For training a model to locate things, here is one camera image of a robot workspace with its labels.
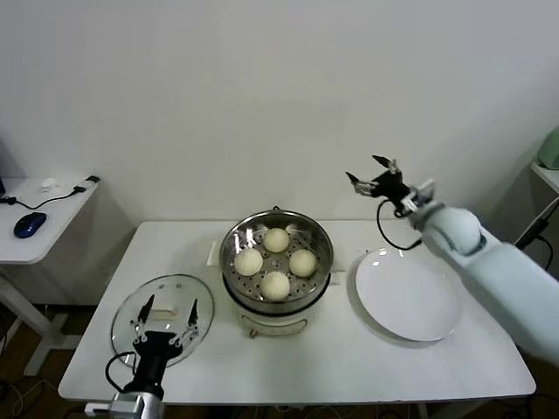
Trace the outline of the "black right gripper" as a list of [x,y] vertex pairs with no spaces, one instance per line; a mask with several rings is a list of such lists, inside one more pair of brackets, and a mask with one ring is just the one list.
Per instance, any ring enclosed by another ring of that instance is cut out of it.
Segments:
[[381,155],[372,155],[372,158],[388,171],[369,182],[360,180],[348,172],[347,177],[354,191],[361,196],[384,197],[395,206],[401,206],[402,200],[410,194],[411,188],[404,183],[397,161]]

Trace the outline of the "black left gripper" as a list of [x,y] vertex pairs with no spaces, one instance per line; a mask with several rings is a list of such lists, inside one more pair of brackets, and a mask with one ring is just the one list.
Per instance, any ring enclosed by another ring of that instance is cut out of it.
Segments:
[[168,361],[181,355],[182,347],[192,343],[199,335],[197,299],[194,299],[186,319],[173,321],[173,333],[145,332],[154,300],[155,295],[152,294],[141,307],[136,320],[130,321],[135,333],[133,346],[140,356],[140,361],[133,380],[123,388],[124,393],[144,392],[152,395],[164,395],[162,378]]

